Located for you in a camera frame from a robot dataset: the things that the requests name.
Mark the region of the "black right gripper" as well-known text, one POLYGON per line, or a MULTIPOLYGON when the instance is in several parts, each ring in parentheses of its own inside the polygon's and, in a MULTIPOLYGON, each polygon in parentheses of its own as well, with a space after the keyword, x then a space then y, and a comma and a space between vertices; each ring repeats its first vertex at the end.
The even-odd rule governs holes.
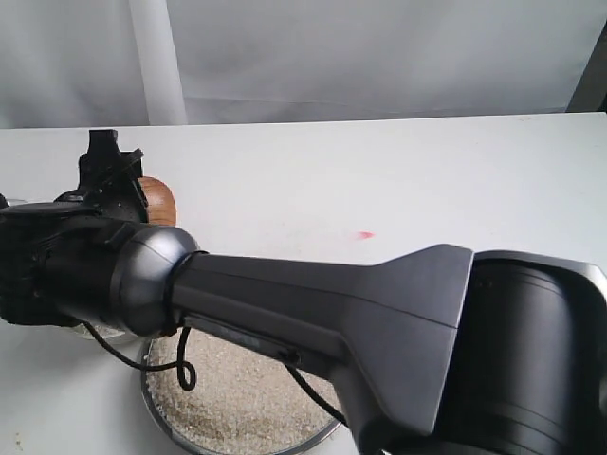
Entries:
POLYGON ((140 306, 121 294, 129 242, 142 230, 142 191, 106 187, 143 176, 143 152, 123 152, 118 131, 90 130, 78 191, 52 202, 93 213, 58 223, 1 227, 1 317, 25 326, 81 321, 127 327, 140 306))

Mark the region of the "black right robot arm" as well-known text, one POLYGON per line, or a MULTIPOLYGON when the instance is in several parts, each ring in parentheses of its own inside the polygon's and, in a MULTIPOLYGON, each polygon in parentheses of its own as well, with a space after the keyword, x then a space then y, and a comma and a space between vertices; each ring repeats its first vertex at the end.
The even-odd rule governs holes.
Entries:
POLYGON ((2 205, 5 321, 222 338, 328 380, 362 454, 605 452, 598 267, 450 245, 376 265, 212 255, 151 223, 141 158, 93 130, 74 191, 2 205))

